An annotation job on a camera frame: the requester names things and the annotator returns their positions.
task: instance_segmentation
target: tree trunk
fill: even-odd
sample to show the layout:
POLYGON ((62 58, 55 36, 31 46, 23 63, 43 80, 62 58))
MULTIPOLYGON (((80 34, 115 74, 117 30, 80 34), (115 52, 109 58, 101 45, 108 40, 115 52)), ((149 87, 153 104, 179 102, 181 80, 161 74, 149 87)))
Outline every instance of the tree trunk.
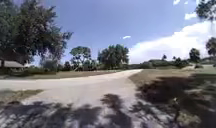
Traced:
POLYGON ((215 54, 213 54, 213 59, 214 59, 214 65, 216 65, 216 55, 215 54))
POLYGON ((5 73, 5 60, 1 59, 1 73, 4 74, 5 73))

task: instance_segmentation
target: tree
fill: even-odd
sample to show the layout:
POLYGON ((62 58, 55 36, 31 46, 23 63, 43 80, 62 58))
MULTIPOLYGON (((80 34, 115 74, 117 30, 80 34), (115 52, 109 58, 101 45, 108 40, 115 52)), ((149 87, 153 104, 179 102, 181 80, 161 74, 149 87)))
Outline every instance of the tree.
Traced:
POLYGON ((72 55, 71 62, 74 68, 80 68, 86 61, 91 60, 91 50, 88 47, 78 46, 73 48, 70 52, 72 55))
POLYGON ((120 68, 121 64, 128 63, 128 48, 120 44, 111 45, 98 54, 98 61, 106 69, 120 68))
POLYGON ((200 51, 198 49, 192 48, 189 53, 190 61, 198 63, 200 61, 200 51))
POLYGON ((0 0, 0 57, 22 64, 50 53, 60 59, 71 33, 55 26, 54 7, 45 8, 37 0, 25 0, 21 6, 0 0))
POLYGON ((173 60, 176 60, 176 57, 175 57, 175 56, 173 56, 173 60))
POLYGON ((41 59, 40 65, 42 68, 44 68, 46 71, 57 71, 58 67, 58 62, 57 60, 52 60, 52 59, 41 59))
POLYGON ((216 0, 200 0, 196 13, 202 20, 216 20, 216 0))
POLYGON ((63 70, 64 71, 70 71, 71 70, 71 65, 70 65, 70 63, 68 61, 66 61, 64 63, 64 69, 63 70))
POLYGON ((167 56, 164 54, 163 56, 162 56, 162 60, 166 60, 167 59, 167 56))
POLYGON ((212 37, 208 40, 206 44, 206 49, 209 55, 212 55, 214 58, 214 65, 216 66, 216 38, 212 37))
POLYGON ((180 57, 176 58, 174 65, 178 68, 183 68, 188 65, 188 62, 186 60, 181 60, 180 57))

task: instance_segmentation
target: grass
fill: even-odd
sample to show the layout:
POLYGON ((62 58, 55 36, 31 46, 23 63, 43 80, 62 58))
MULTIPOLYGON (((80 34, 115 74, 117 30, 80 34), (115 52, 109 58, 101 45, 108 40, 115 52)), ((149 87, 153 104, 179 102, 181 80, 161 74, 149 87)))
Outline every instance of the grass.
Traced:
POLYGON ((55 74, 42 74, 42 75, 31 75, 25 77, 15 77, 15 76, 4 76, 0 79, 62 79, 62 78, 76 78, 76 77, 88 77, 88 76, 96 76, 103 74, 115 73, 118 71, 85 71, 85 72, 58 72, 55 74))
POLYGON ((43 90, 24 90, 24 91, 0 90, 0 101, 3 101, 4 103, 21 101, 30 96, 36 95, 42 91, 43 90))
POLYGON ((143 70, 130 79, 141 100, 173 116, 179 111, 179 125, 216 128, 216 69, 143 70))

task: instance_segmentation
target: roof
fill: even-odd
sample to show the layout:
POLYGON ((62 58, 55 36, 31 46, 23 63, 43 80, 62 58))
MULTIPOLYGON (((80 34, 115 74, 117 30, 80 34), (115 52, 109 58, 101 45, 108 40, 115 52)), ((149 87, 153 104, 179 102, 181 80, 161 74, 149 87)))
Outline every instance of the roof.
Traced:
POLYGON ((24 66, 16 61, 5 61, 5 67, 7 68, 23 68, 24 66))

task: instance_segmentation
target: paved path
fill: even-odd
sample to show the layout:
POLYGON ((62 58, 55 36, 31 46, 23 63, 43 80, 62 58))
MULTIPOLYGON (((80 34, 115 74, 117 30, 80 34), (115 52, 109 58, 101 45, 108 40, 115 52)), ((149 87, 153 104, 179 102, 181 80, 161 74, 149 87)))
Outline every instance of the paved path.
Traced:
POLYGON ((147 114, 147 107, 136 102, 135 85, 128 77, 140 71, 59 80, 0 80, 0 89, 44 90, 24 100, 24 105, 1 110, 0 128, 162 128, 147 114), (133 114, 129 111, 133 106, 141 110, 133 114))
POLYGON ((141 70, 122 71, 99 76, 48 79, 48 80, 0 80, 0 89, 22 90, 43 89, 44 92, 24 102, 44 101, 86 104, 98 102, 105 94, 113 93, 123 97, 134 95, 134 84, 129 76, 141 70))

